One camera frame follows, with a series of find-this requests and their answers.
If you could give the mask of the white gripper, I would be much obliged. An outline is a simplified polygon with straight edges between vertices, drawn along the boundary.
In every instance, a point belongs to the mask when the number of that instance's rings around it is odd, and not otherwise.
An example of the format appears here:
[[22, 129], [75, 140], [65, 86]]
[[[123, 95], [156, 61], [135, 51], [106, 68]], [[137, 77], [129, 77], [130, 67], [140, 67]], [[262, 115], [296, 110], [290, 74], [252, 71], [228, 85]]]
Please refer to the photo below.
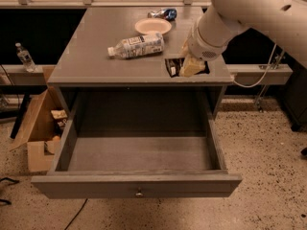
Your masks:
[[179, 75], [191, 77], [203, 71], [204, 61], [216, 59], [226, 49], [228, 41], [229, 30], [195, 25], [181, 47], [180, 57], [185, 59]]

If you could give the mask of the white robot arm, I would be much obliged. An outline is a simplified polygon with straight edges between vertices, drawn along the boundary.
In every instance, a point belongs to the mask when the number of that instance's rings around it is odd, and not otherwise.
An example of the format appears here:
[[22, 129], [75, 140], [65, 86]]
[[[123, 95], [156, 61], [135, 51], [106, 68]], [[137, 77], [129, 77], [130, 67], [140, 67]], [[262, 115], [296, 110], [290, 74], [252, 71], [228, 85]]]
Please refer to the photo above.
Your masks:
[[302, 0], [211, 0], [190, 29], [182, 54], [214, 60], [249, 28], [307, 65], [307, 2]]

